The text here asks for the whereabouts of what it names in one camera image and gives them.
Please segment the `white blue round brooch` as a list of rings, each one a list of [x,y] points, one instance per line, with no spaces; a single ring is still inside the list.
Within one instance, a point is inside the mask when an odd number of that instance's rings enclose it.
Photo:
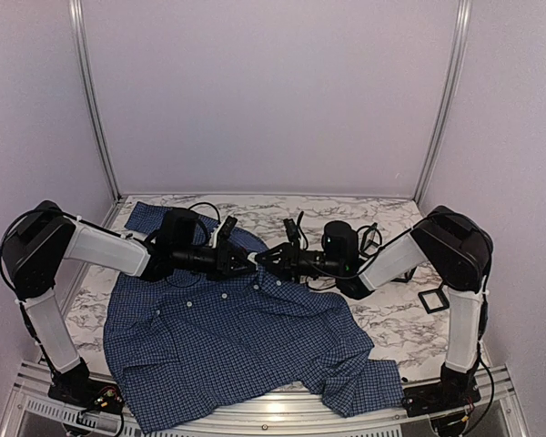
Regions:
[[[252,262],[253,264],[258,265],[258,261],[256,259],[256,256],[257,256],[257,252],[251,252],[251,253],[248,254],[248,260],[250,262]]]

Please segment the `blue checked shirt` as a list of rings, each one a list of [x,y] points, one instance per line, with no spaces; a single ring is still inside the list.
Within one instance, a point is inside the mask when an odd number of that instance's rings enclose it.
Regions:
[[[343,417],[397,407],[394,361],[337,293],[263,269],[210,281],[185,270],[146,282],[120,275],[107,306],[106,364],[143,432],[302,383]]]

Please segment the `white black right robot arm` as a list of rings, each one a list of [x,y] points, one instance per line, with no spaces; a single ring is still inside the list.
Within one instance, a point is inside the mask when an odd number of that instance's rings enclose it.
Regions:
[[[309,250],[299,224],[285,220],[288,240],[256,255],[257,264],[283,280],[332,278],[340,292],[361,300],[383,285],[430,264],[447,293],[450,310],[448,348],[432,399],[450,408],[468,392],[467,379],[477,370],[480,340],[487,323],[487,281],[492,265],[490,235],[467,216],[438,206],[425,218],[366,253],[349,223],[333,220],[323,229],[321,248]]]

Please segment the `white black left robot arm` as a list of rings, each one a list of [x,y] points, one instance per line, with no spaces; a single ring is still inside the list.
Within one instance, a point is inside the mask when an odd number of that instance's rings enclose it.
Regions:
[[[71,260],[158,282],[175,270],[209,280],[232,279],[257,269],[253,255],[232,240],[228,217],[206,224],[190,208],[172,208],[159,225],[134,237],[104,229],[44,200],[22,213],[0,242],[0,274],[15,294],[26,328],[54,381],[78,405],[96,398],[96,384],[81,358],[57,297],[59,270]]]

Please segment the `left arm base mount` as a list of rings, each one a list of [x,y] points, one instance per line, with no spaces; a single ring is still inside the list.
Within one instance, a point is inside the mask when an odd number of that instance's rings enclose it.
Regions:
[[[94,380],[83,359],[71,370],[51,373],[48,396],[56,401],[81,407],[87,412],[120,414],[124,408],[123,395],[114,383]]]

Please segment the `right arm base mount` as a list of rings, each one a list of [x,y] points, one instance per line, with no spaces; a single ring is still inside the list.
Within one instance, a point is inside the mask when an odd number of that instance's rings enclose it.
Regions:
[[[476,387],[475,363],[466,372],[455,371],[445,363],[440,368],[440,380],[403,390],[402,407],[409,417],[445,412],[471,405],[481,399]]]

